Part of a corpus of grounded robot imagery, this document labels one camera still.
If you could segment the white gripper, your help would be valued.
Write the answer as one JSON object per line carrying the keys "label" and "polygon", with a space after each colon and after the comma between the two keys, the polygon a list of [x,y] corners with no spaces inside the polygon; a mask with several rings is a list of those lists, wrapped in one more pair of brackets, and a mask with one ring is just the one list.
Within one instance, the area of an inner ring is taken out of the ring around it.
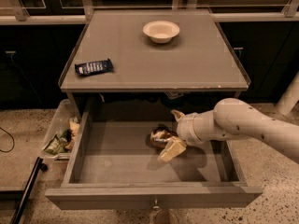
{"label": "white gripper", "polygon": [[[188,146],[197,146],[199,144],[199,139],[195,134],[193,128],[193,121],[195,114],[185,115],[183,112],[173,109],[171,114],[174,116],[177,125],[178,137],[183,140]],[[176,156],[180,155],[186,150],[187,145],[181,141],[179,138],[171,138],[165,148],[162,150],[157,160],[160,163],[167,163],[173,160]]]}

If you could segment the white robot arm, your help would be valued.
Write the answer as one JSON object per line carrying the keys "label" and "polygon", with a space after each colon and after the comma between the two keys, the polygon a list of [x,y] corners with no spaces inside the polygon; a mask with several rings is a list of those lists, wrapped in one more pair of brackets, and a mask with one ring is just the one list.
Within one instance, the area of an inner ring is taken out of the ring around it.
{"label": "white robot arm", "polygon": [[187,146],[200,147],[207,141],[226,141],[251,137],[258,139],[296,163],[299,162],[299,127],[268,117],[251,105],[225,98],[203,113],[184,114],[172,110],[177,137],[167,143],[158,161],[170,162]]}

